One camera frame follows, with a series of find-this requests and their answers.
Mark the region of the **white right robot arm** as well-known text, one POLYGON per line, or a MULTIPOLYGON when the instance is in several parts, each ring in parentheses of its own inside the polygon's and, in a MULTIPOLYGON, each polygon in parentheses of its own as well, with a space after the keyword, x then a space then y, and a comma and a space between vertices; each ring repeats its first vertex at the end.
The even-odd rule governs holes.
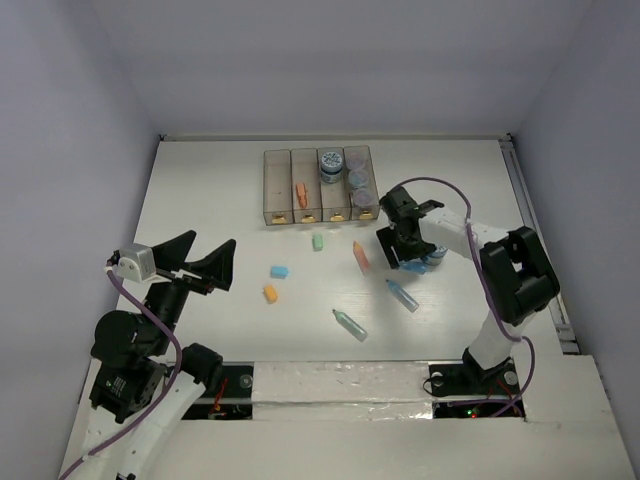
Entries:
POLYGON ((402 186, 385 194, 380 207, 389 225, 376 235, 392 269, 434 260, 439 247, 476 268, 489 306, 487 318, 461 363, 444 372, 432 392, 480 395, 506 370, 527 323, 560 292, 537 232, 526 226, 507 231, 475 223, 439 201, 417 203, 402 186))

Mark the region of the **teal green marker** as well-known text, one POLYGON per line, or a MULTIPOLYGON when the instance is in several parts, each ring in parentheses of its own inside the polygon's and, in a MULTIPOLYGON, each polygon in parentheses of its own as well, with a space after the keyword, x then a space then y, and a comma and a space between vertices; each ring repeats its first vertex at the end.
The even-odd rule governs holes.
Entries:
POLYGON ((364 342, 368 332, 343 311, 332 310, 336 322, 359 342, 364 342))

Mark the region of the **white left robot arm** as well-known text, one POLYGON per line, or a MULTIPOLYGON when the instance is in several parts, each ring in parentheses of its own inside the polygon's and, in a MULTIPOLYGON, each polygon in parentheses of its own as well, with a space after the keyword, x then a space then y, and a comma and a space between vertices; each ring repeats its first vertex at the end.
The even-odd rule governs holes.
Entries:
POLYGON ((155 246, 116 250, 104 271, 133 305, 112 310, 94 331, 91 357, 100 366, 89 393, 81 457, 65 479, 142 479, 187 410, 224 386, 223 358, 175 335, 188 296, 227 291, 236 242, 229 239, 189 261, 196 233, 155 246))

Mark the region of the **blue highlighter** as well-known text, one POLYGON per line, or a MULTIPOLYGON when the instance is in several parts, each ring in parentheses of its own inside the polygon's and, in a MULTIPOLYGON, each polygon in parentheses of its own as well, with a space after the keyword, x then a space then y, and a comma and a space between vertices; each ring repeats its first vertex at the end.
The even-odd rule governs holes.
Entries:
POLYGON ((399 268, 418 275, 424 275, 428 271, 427 265, 421 261, 401 262, 399 268))

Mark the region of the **clear paper clip jar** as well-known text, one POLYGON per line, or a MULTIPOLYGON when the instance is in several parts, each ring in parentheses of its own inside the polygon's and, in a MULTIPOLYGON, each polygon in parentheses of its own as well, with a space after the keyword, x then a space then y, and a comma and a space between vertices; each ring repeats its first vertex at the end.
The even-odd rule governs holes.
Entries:
POLYGON ((368 188, 358 188, 352 192, 353 204, 359 208, 370 208, 376 204, 377 198, 368 188))

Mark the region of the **blue label putty jar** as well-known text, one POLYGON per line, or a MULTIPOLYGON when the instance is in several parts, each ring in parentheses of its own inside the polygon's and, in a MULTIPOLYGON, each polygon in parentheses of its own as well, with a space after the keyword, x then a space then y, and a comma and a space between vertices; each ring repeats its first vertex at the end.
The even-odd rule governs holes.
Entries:
POLYGON ((434 251, 422 258, 422 261, 428 266, 438 266, 448 253, 448 249, 443 246, 437 246, 434 251))

